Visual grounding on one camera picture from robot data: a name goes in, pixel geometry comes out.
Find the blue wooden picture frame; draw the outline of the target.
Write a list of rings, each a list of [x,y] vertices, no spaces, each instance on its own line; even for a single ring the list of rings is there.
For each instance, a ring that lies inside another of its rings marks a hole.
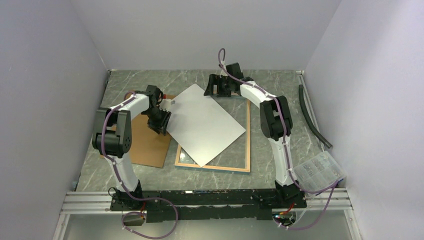
[[[249,173],[251,171],[251,103],[246,100],[245,125],[242,127],[198,85],[192,85],[175,98],[167,127],[178,143],[175,165],[184,168]],[[243,168],[209,165],[242,134],[245,134]]]

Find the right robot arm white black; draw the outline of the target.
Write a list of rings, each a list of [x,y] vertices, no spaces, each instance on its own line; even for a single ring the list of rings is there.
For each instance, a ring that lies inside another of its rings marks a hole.
[[[282,208],[301,194],[296,180],[290,147],[293,120],[287,98],[276,96],[245,77],[239,63],[219,64],[221,74],[210,74],[204,96],[219,98],[237,94],[259,109],[260,128],[269,140],[275,162],[275,202]]]

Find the hot air balloon photo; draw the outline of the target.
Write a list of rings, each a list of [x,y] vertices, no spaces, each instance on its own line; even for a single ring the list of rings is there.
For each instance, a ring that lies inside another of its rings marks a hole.
[[[200,167],[246,132],[212,97],[192,84],[174,99],[167,132]]]

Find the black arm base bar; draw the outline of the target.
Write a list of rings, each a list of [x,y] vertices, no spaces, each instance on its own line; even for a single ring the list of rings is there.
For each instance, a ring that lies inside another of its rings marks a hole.
[[[178,220],[243,219],[271,220],[279,210],[306,208],[302,191],[276,188],[223,190],[145,190],[145,200],[126,193],[111,194],[113,212],[146,212],[148,223]]]

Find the brown frame backing board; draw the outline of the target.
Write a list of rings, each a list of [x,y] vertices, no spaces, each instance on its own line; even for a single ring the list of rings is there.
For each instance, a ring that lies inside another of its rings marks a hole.
[[[129,150],[132,164],[162,168],[171,141],[169,134],[157,134],[147,126],[148,118],[138,115],[131,121],[132,145]]]

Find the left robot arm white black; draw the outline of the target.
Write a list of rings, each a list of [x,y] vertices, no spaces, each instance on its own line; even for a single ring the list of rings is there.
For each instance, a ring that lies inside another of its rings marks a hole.
[[[132,146],[132,120],[147,116],[147,126],[158,135],[166,135],[172,113],[162,108],[165,94],[155,85],[144,91],[130,91],[124,101],[100,107],[95,113],[92,147],[106,159],[116,180],[116,195],[130,210],[144,201],[140,180],[136,177],[129,151]]]

